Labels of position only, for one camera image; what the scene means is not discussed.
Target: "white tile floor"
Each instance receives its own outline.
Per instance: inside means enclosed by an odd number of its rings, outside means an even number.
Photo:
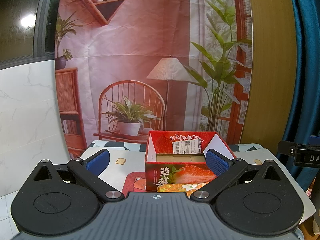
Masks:
[[[14,223],[10,207],[18,191],[0,197],[0,240],[10,240],[19,233]]]

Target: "white label sticker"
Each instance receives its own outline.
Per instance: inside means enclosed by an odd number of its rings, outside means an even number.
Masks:
[[[173,154],[201,153],[201,138],[186,141],[172,142]]]

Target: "dark plant pot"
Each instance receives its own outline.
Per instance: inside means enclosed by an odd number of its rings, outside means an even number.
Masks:
[[[64,69],[66,67],[66,62],[67,60],[65,56],[57,57],[54,59],[54,68],[56,70]]]

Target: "gray ribbed panel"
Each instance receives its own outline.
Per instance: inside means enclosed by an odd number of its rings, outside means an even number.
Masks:
[[[89,225],[51,240],[261,240],[241,235],[222,224],[205,203],[185,193],[130,193],[121,202],[105,204]],[[21,233],[15,240],[45,239]],[[267,238],[297,240],[294,234]]]

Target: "printed backdrop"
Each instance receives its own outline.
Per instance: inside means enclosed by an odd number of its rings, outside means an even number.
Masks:
[[[57,95],[72,156],[93,140],[144,143],[144,128],[217,131],[239,142],[252,69],[250,0],[60,0],[56,28]],[[116,118],[127,104],[152,114],[137,136]]]

